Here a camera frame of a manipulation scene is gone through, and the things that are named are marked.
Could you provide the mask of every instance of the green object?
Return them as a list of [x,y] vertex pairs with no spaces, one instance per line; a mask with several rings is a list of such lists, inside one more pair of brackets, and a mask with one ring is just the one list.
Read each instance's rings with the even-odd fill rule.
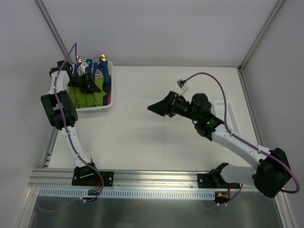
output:
[[76,88],[77,105],[79,108],[86,107],[86,94],[83,94],[79,88]]
[[88,196],[95,196],[99,193],[100,190],[97,191],[97,187],[96,187],[96,190],[94,191],[94,189],[89,189],[87,195]]
[[98,88],[101,89],[101,93],[94,93],[94,104],[95,106],[103,106],[104,103],[104,96],[105,92],[103,91],[103,83],[104,83],[104,77],[95,77],[95,84],[98,86]]
[[70,96],[73,105],[75,108],[79,108],[77,103],[77,96],[76,96],[76,88],[75,87],[68,87],[68,95]]
[[94,94],[86,94],[86,107],[94,107]]

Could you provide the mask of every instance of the small white tray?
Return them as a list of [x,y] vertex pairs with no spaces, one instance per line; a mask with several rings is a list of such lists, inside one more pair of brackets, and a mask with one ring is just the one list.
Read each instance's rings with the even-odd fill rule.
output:
[[111,102],[108,105],[105,106],[98,106],[98,107],[89,107],[89,108],[77,108],[77,112],[86,112],[86,111],[95,111],[100,109],[106,109],[112,106],[113,99],[114,99],[114,76],[113,76],[113,63],[108,60],[108,69],[109,74],[111,76]]
[[[236,131],[237,133],[239,132],[239,128],[237,125],[237,120],[234,116],[233,113],[233,108],[232,108],[232,104],[230,101],[226,101],[227,102],[227,124],[229,129]],[[215,111],[215,116],[219,119],[221,119],[222,121],[224,121],[224,113],[225,113],[225,105],[224,105],[224,101],[215,101],[213,103],[213,108]]]

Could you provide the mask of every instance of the white wall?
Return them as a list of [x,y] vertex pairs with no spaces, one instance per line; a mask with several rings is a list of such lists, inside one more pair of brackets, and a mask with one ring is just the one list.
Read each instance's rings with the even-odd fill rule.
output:
[[[304,188],[304,1],[287,0],[244,77],[265,144],[285,150]],[[295,189],[290,181],[289,189]],[[303,190],[289,195],[299,227],[304,227]]]
[[40,96],[63,57],[34,1],[0,7],[0,227],[13,225],[51,130]]
[[44,0],[62,37],[116,65],[239,66],[277,0]]

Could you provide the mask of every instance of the black clamp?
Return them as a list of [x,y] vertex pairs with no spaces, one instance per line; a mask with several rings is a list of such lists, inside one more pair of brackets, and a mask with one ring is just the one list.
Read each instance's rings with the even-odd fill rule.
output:
[[[272,156],[290,168],[285,152],[279,148],[269,151]],[[270,157],[259,161],[256,174],[252,176],[256,188],[265,196],[274,198],[291,179],[288,171]]]
[[[222,169],[229,165],[229,163],[221,163],[217,168],[211,170],[209,173],[198,173],[198,187],[199,189],[228,189],[229,184],[221,177]],[[231,189],[239,189],[239,183],[230,183]]]
[[[78,120],[78,115],[70,96],[68,95],[66,90],[60,91],[59,93],[57,93],[57,95],[63,106],[63,112],[67,126],[74,127],[75,122]],[[40,99],[50,124],[53,127],[56,127],[56,129],[61,130],[64,127],[63,119],[60,109],[57,108],[58,102],[56,100],[55,95],[47,94],[41,96]]]
[[[59,71],[59,69],[61,68],[61,65],[63,64],[64,60],[62,61],[58,61],[57,62],[57,67],[51,68],[51,70],[49,71],[49,76],[52,78],[52,73]],[[62,71],[66,71],[68,73],[69,76],[72,75],[72,71],[73,71],[73,67],[69,62],[65,62],[65,64],[62,66]]]

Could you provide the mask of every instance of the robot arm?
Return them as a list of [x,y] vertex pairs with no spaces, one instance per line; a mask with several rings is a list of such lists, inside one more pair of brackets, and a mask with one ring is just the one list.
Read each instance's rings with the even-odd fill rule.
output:
[[[82,63],[78,68],[81,75],[75,76],[71,73],[72,66],[69,63],[65,63],[62,70],[59,72],[59,68],[63,64],[63,61],[57,62],[57,67],[52,68],[50,76],[52,78],[52,84],[48,94],[41,96],[41,102],[47,114],[50,124],[58,129],[66,139],[66,142],[74,157],[75,169],[72,185],[95,185],[99,179],[94,170],[90,169],[87,164],[95,167],[90,156],[88,156],[83,150],[77,130],[76,121],[78,120],[76,109],[68,95],[67,87],[79,87],[80,91],[89,94],[94,92],[101,92],[97,85],[91,79],[89,73],[85,72],[87,63]],[[55,96],[56,95],[63,107],[63,115],[59,109],[59,104]]]
[[217,186],[223,182],[252,185],[264,195],[274,198],[291,179],[291,175],[281,164],[267,156],[269,154],[277,158],[290,168],[284,151],[278,148],[272,151],[250,142],[238,133],[230,133],[224,122],[211,113],[211,103],[205,94],[195,94],[190,103],[183,96],[170,91],[162,101],[150,105],[148,110],[161,116],[173,117],[178,114],[191,119],[202,137],[229,148],[251,165],[240,167],[222,163],[210,173],[211,180],[216,182]]

